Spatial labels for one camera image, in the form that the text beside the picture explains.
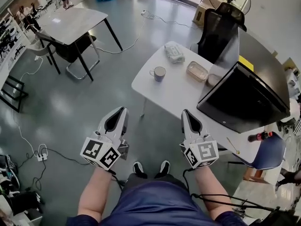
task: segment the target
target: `yellow sticker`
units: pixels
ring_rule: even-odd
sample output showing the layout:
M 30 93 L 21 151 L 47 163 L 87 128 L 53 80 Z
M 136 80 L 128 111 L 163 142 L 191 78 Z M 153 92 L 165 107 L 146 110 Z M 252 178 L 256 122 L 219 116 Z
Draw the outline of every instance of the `yellow sticker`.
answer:
M 241 55 L 239 56 L 239 62 L 241 62 L 245 67 L 252 70 L 254 72 L 254 65 L 251 64 L 249 61 L 247 61 L 244 57 Z

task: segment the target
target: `food container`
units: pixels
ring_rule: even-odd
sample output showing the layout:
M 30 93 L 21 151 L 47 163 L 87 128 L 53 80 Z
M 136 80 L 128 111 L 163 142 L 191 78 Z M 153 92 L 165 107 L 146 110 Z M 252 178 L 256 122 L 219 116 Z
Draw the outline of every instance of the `food container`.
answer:
M 203 82 L 208 77 L 208 71 L 195 61 L 191 61 L 187 66 L 186 73 L 198 82 Z

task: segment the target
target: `blue chair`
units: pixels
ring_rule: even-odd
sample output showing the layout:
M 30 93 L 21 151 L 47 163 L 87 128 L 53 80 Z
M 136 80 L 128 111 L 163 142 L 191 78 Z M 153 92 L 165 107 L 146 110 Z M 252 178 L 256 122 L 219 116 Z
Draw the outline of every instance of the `blue chair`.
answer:
M 241 158 L 240 161 L 229 161 L 228 164 L 245 164 L 257 170 L 269 170 L 278 167 L 284 156 L 285 141 L 275 132 L 260 143 L 257 155 L 252 163 Z

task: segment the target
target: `white cable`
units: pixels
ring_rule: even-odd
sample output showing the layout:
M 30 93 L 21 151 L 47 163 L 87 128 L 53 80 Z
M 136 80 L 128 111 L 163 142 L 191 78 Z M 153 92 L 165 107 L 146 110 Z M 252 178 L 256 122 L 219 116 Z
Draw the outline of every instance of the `white cable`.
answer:
M 142 15 L 143 17 L 147 18 L 147 19 L 160 18 L 160 19 L 161 19 L 164 23 L 166 23 L 166 24 L 168 24 L 168 23 L 175 23 L 175 24 L 178 24 L 178 25 L 186 26 L 186 27 L 188 27 L 188 28 L 192 28 L 192 29 L 198 29 L 198 28 L 200 28 L 200 27 L 194 28 L 194 27 L 190 27 L 190 26 L 188 26 L 188 25 L 186 25 L 186 24 L 180 24 L 180 23 L 178 23 L 177 21 L 165 21 L 163 18 L 161 18 L 161 17 L 159 17 L 159 16 L 157 16 L 157 15 L 152 14 L 152 13 L 151 13 L 150 11 L 148 11 L 148 10 L 143 10 L 143 12 L 141 13 L 141 15 Z
M 106 51 L 106 50 L 104 50 L 104 49 L 102 49 L 102 48 L 98 48 L 98 47 L 96 47 L 96 48 L 97 48 L 97 49 L 100 49 L 100 50 L 103 51 L 103 52 L 110 53 L 110 54 L 120 54 L 120 53 L 122 53 L 122 52 L 124 52 L 124 51 L 126 51 L 126 50 L 128 50 L 128 49 L 130 49 L 130 48 L 132 48 L 132 46 L 134 46 L 134 45 L 136 44 L 137 40 L 140 38 L 140 34 L 141 34 L 141 31 L 142 31 L 142 28 L 143 28 L 143 26 L 144 26 L 144 24 L 145 24 L 145 20 L 146 20 L 146 17 L 144 17 L 144 21 L 143 21 L 142 27 L 141 27 L 141 29 L 140 29 L 138 38 L 135 40 L 135 42 L 134 42 L 130 47 L 128 47 L 128 48 L 126 48 L 126 49 L 124 49 L 124 50 L 122 50 L 122 51 L 120 51 L 120 52 L 110 52 L 110 51 Z
M 130 47 L 128 47 L 128 48 L 126 48 L 126 49 L 124 49 L 123 51 L 120 51 L 120 52 L 110 52 L 110 51 L 106 51 L 106 50 L 104 50 L 104 49 L 102 49 L 102 48 L 99 48 L 99 47 L 96 47 L 96 48 L 97 48 L 97 49 L 100 49 L 100 50 L 103 51 L 103 52 L 110 53 L 110 54 L 120 54 L 120 53 L 122 53 L 122 52 L 124 52 L 124 51 L 126 51 L 126 50 L 128 50 L 128 49 L 130 49 L 130 48 L 132 48 L 132 46 L 134 46 L 134 45 L 136 44 L 136 42 L 138 41 L 138 39 L 140 38 L 140 34 L 141 34 L 141 31 L 142 31 L 142 28 L 144 27 L 144 24 L 145 24 L 145 20 L 146 20 L 146 19 L 160 18 L 160 19 L 161 19 L 164 23 L 166 23 L 166 24 L 167 24 L 167 23 L 176 23 L 176 24 L 178 24 L 178 25 L 183 25 L 183 26 L 186 26 L 186 27 L 192 28 L 192 29 L 198 29 L 198 28 L 200 28 L 200 27 L 194 28 L 194 27 L 190 27 L 190 26 L 188 26 L 188 25 L 186 25 L 186 24 L 180 24 L 180 23 L 178 23 L 177 21 L 165 21 L 163 18 L 161 18 L 161 17 L 159 17 L 159 16 L 157 16 L 157 15 L 154 15 L 154 14 L 150 13 L 150 11 L 148 11 L 148 10 L 143 10 L 143 12 L 141 13 L 141 15 L 144 17 L 144 21 L 143 21 L 142 27 L 141 27 L 141 29 L 140 29 L 140 31 L 139 31 L 139 35 L 138 35 L 137 39 L 135 40 L 135 42 L 134 42 Z
M 44 59 L 43 59 L 42 57 L 40 57 L 40 56 L 38 56 L 38 57 L 42 59 L 41 64 L 39 65 L 38 69 L 37 69 L 35 72 L 33 72 L 33 73 L 28 73 L 28 72 L 24 73 L 24 74 L 21 76 L 20 81 L 22 81 L 22 78 L 23 78 L 24 75 L 26 75 L 26 74 L 28 74 L 28 75 L 34 75 L 36 72 L 39 71 L 39 69 L 40 69 L 41 66 L 42 66 L 42 63 L 43 63 Z
M 28 74 L 28 75 L 34 75 L 36 72 L 39 71 L 39 69 L 41 68 L 42 63 L 43 63 L 43 61 L 44 61 L 44 59 L 43 59 L 42 57 L 39 56 L 39 58 L 41 58 L 42 61 L 41 61 L 41 64 L 39 65 L 38 69 L 37 69 L 35 72 L 33 72 L 33 73 L 28 73 L 28 72 L 24 73 L 24 74 L 21 76 L 20 81 L 22 81 L 22 78 L 23 78 L 24 75 L 26 75 L 26 74 Z M 19 124 L 15 121 L 15 111 L 14 111 L 14 110 L 13 110 L 13 120 L 14 120 L 14 122 L 16 123 L 16 125 L 17 125 L 18 128 L 19 128 L 21 138 L 22 138 L 23 140 L 25 140 L 25 141 L 28 143 L 28 145 L 31 147 L 33 155 L 34 155 L 35 157 L 38 157 L 38 155 L 39 155 L 39 153 L 40 153 L 40 147 L 43 145 L 43 146 L 46 148 L 46 152 L 47 152 L 47 155 L 46 155 L 46 156 L 48 156 L 48 149 L 47 149 L 47 146 L 46 146 L 45 144 L 39 145 L 39 148 L 38 148 L 38 154 L 36 154 L 35 151 L 34 151 L 34 149 L 33 149 L 33 146 L 30 144 L 30 142 L 29 142 L 26 138 L 24 138 L 24 137 L 22 136 L 21 127 L 20 127 Z

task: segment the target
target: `black cable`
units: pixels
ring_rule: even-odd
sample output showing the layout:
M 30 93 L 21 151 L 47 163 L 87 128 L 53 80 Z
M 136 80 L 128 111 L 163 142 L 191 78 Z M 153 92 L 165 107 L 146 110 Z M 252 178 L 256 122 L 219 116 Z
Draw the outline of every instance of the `black cable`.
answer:
M 81 163 L 81 162 L 78 162 L 78 161 L 75 160 L 75 159 L 68 158 L 68 157 L 64 156 L 63 154 L 59 153 L 58 151 L 53 150 L 53 149 L 50 149 L 50 148 L 45 148 L 45 147 L 43 147 L 42 150 L 41 150 L 41 153 L 42 153 L 43 149 L 47 149 L 47 150 L 49 150 L 49 151 L 55 152 L 56 154 L 59 154 L 61 157 L 65 158 L 65 159 L 67 159 L 67 160 L 69 160 L 69 161 L 74 161 L 74 162 L 76 162 L 76 163 L 79 164 L 79 165 L 82 165 L 82 166 L 90 165 L 90 163 Z
M 240 204 L 214 201 L 214 200 L 210 200 L 210 199 L 207 199 L 207 198 L 203 198 L 203 197 L 201 197 L 200 195 L 197 195 L 197 194 L 192 194 L 191 196 L 195 197 L 195 198 L 199 198 L 199 199 L 204 200 L 204 201 L 208 201 L 208 202 L 215 202 L 215 203 L 229 205 L 229 206 L 233 206 L 233 207 L 242 207 L 242 205 L 240 205 Z M 275 211 L 274 208 L 268 208 L 268 207 L 263 207 L 263 206 L 258 207 L 258 206 L 253 206 L 253 205 L 243 205 L 243 207 L 244 208 L 251 208 L 251 209 L 263 209 L 263 210 L 271 211 L 271 212 Z
M 113 178 L 115 178 L 115 180 L 116 180 L 116 182 L 117 182 L 117 184 L 118 184 L 118 186 L 119 186 L 119 188 L 121 189 L 121 191 L 122 191 L 122 185 L 121 185 L 121 183 L 120 183 L 120 181 L 119 181 L 119 179 L 115 176 L 115 175 L 113 175 L 112 174 L 112 177 Z
M 186 170 L 183 171 L 183 178 L 184 178 L 184 180 L 186 182 L 186 187 L 188 189 L 188 193 L 189 194 L 190 194 L 190 192 L 189 192 L 189 184 L 188 184 L 187 178 L 185 176 L 185 173 L 188 172 L 188 171 L 193 171 L 193 170 L 194 170 L 193 168 L 189 168 L 189 169 L 186 169 Z M 239 204 L 214 201 L 214 200 L 203 198 L 201 196 L 224 196 L 224 197 L 233 198 L 233 199 L 240 200 L 242 202 L 247 202 L 247 203 L 250 203 L 250 204 L 254 205 L 254 206 L 253 205 L 244 205 L 245 208 L 263 209 L 263 210 L 266 210 L 266 211 L 274 211 L 275 210 L 274 208 L 264 207 L 264 206 L 261 206 L 261 205 L 259 205 L 257 203 L 250 202 L 248 200 L 240 199 L 240 198 L 237 198 L 237 197 L 225 195 L 225 194 L 200 194 L 200 195 L 198 195 L 198 194 L 191 194 L 191 197 L 199 198 L 201 200 L 208 201 L 208 202 L 215 202 L 215 203 L 225 204 L 225 205 L 234 206 L 234 207 L 241 207 L 242 206 L 242 205 L 239 205 Z
M 17 163 L 14 163 L 14 164 L 16 164 L 17 168 L 20 169 L 27 161 L 29 161 L 29 159 L 31 159 L 35 155 L 35 152 L 38 152 L 38 151 L 34 151 L 34 153 L 31 156 L 29 156 L 29 154 L 26 153 L 26 160 L 21 163 L 20 167 L 18 166 Z
M 44 162 L 44 160 L 42 160 L 42 162 L 43 162 L 43 164 L 44 164 L 44 169 L 43 169 L 43 171 L 42 171 L 42 173 L 41 173 L 41 176 L 39 177 L 39 178 L 37 178 L 37 177 L 34 177 L 33 179 L 32 179 L 32 185 L 31 185 L 31 187 L 29 188 L 29 189 L 31 189 L 32 188 L 32 186 L 33 186 L 33 183 L 34 183 L 34 180 L 36 180 L 35 181 L 35 186 L 36 186 L 36 188 L 39 190 L 39 191 L 41 191 L 42 190 L 42 183 L 41 183 L 41 179 L 42 179 L 42 177 L 43 177 L 43 174 L 44 174 L 44 171 L 46 170 L 46 165 L 45 165 L 45 162 Z
M 190 191 L 189 191 L 189 184 L 188 184 L 188 181 L 187 181 L 187 179 L 186 179 L 186 177 L 185 177 L 185 173 L 188 172 L 188 171 L 193 171 L 193 170 L 194 170 L 193 168 L 185 169 L 185 170 L 183 171 L 183 174 L 182 174 L 182 176 L 183 176 L 183 178 L 184 178 L 184 180 L 185 180 L 185 182 L 186 182 L 186 187 L 187 187 L 187 190 L 188 190 L 188 193 L 189 193 L 189 194 L 190 194 Z
M 45 150 L 47 149 L 47 150 L 50 150 L 50 151 L 52 151 L 52 152 L 55 152 L 55 153 L 59 154 L 61 157 L 65 158 L 65 159 L 67 159 L 67 160 L 69 160 L 69 161 L 74 161 L 74 162 L 76 162 L 76 163 L 79 164 L 79 165 L 82 165 L 82 166 L 90 165 L 90 163 L 81 163 L 81 162 L 79 162 L 79 161 L 77 161 L 77 160 L 75 160 L 75 159 L 68 158 L 68 157 L 64 156 L 63 154 L 59 153 L 59 152 L 56 151 L 56 150 L 49 149 L 49 148 L 45 148 L 45 147 L 42 148 L 41 154 L 42 154 L 43 149 L 45 149 Z M 18 164 L 15 163 L 16 166 L 17 166 L 17 168 L 18 168 L 18 170 L 19 170 L 26 162 L 28 162 L 31 158 L 33 158 L 33 156 L 35 155 L 36 152 L 38 153 L 38 151 L 34 151 L 34 153 L 33 153 L 31 156 L 29 156 L 29 154 L 26 153 L 26 160 L 24 160 L 24 161 L 21 163 L 20 166 L 18 166 Z M 43 164 L 44 164 L 44 169 L 43 169 L 43 171 L 42 171 L 42 173 L 41 173 L 41 176 L 40 176 L 39 178 L 34 177 L 34 178 L 32 179 L 32 185 L 26 189 L 27 191 L 29 191 L 29 190 L 33 187 L 33 185 L 35 185 L 35 187 L 36 187 L 39 191 L 42 190 L 42 183 L 41 183 L 40 180 L 42 179 L 42 177 L 43 177 L 43 175 L 44 175 L 44 172 L 45 172 L 45 170 L 46 170 L 46 164 L 45 164 L 44 160 L 42 160 L 42 161 L 43 161 Z

